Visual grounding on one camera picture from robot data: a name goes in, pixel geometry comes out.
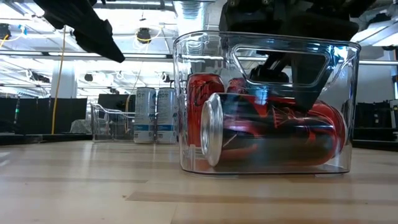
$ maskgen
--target red soda can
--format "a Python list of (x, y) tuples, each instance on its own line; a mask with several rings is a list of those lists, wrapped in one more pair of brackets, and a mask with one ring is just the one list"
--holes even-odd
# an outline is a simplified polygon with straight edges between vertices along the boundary
[(188, 145), (200, 147), (201, 111), (205, 101), (213, 93), (223, 93), (224, 85), (219, 75), (195, 73), (188, 76), (187, 121)]
[(321, 101), (307, 112), (294, 99), (217, 93), (202, 112), (201, 149), (209, 165), (317, 166), (338, 154), (346, 138), (341, 114)]
[(246, 81), (244, 78), (233, 78), (228, 82), (227, 93), (247, 94)]

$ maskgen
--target clear plastic bin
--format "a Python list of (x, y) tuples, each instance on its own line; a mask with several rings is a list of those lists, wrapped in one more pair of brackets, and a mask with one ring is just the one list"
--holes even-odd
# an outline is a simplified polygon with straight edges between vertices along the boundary
[(361, 47), (201, 31), (174, 42), (182, 169), (349, 172)]
[(134, 143), (134, 113), (91, 104), (91, 130), (94, 142)]

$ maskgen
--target wooden table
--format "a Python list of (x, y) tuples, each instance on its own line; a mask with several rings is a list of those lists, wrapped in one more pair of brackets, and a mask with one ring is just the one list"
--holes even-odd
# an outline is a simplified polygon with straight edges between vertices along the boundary
[(356, 149), (334, 177), (194, 177), (173, 146), (0, 147), (0, 224), (398, 223), (398, 153)]

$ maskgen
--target wooden surface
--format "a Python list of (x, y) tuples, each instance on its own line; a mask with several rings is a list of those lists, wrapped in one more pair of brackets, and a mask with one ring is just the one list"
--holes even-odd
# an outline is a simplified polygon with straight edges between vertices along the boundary
[(173, 146), (0, 147), (0, 224), (398, 223), (398, 153), (356, 149), (333, 177), (195, 177)]

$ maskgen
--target silver can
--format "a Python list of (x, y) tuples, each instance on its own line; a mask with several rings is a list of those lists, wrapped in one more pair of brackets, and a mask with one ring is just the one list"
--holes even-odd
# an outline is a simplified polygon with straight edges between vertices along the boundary
[(157, 93), (157, 142), (177, 143), (177, 102), (173, 88), (161, 88)]
[(134, 142), (151, 144), (155, 142), (156, 91), (142, 87), (136, 93), (136, 116), (134, 118)]

